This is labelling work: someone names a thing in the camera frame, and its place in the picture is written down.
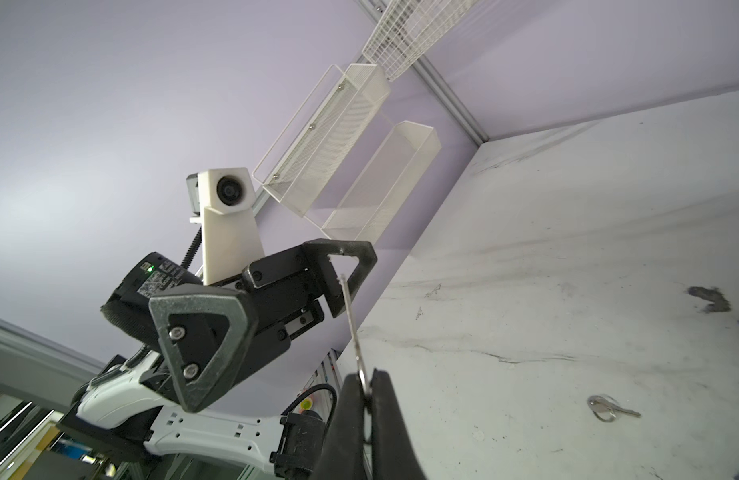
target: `metal key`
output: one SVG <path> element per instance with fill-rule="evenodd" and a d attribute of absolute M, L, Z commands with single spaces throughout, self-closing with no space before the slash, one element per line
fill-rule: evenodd
<path fill-rule="evenodd" d="M 606 395 L 592 395 L 587 400 L 588 408 L 594 413 L 595 417 L 602 422 L 614 422 L 617 418 L 617 413 L 629 415 L 636 418 L 641 418 L 641 414 L 634 410 L 629 410 L 617 405 L 614 398 Z M 602 418 L 601 413 L 608 413 L 608 418 Z"/>

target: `white mesh basket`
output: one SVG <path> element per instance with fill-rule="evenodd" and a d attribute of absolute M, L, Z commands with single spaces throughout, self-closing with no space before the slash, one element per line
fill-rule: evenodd
<path fill-rule="evenodd" d="M 393 81 L 457 24 L 478 0 L 392 0 L 364 56 Z"/>
<path fill-rule="evenodd" d="M 333 65 L 260 161 L 254 178 L 278 202 L 305 215 L 390 92 L 377 65 L 351 64 L 345 72 Z"/>
<path fill-rule="evenodd" d="M 329 238 L 376 242 L 439 150 L 433 127 L 395 125 L 326 222 L 314 223 Z"/>

